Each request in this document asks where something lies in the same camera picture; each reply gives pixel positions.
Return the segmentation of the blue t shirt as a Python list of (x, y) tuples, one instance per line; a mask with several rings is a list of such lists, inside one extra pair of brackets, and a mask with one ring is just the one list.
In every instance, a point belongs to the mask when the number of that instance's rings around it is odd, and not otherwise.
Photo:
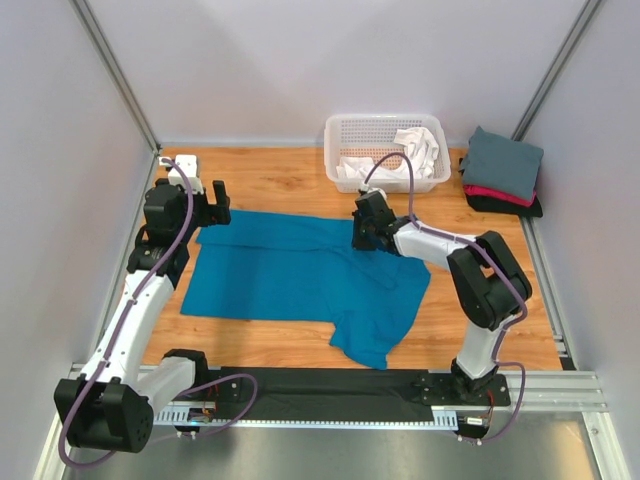
[(181, 312), (334, 325), (330, 345), (384, 370), (418, 315), (431, 274), (414, 258), (351, 246), (349, 220), (235, 210), (202, 229)]

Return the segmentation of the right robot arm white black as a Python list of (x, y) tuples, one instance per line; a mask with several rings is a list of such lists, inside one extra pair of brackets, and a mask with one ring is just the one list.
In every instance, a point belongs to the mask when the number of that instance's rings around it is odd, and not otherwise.
[(503, 237), (495, 231), (458, 235), (430, 227), (412, 214), (399, 217), (382, 191), (361, 190), (355, 200), (352, 246), (414, 258), (447, 270), (469, 324), (452, 361), (450, 390), (470, 404), (484, 395), (499, 368), (507, 330), (524, 320), (532, 286)]

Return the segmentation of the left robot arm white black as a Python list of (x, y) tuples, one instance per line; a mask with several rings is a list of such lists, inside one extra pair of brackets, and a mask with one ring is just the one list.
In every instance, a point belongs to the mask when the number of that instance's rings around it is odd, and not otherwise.
[(231, 221), (221, 180), (215, 201), (205, 189), (161, 179), (145, 194), (144, 223), (131, 252), (119, 304), (98, 347), (75, 379), (62, 379), (54, 402), (67, 447), (137, 453), (149, 441), (153, 420), (180, 394), (199, 401), (209, 392), (206, 356), (174, 348), (146, 375), (140, 373), (151, 334), (189, 261), (188, 243), (199, 229)]

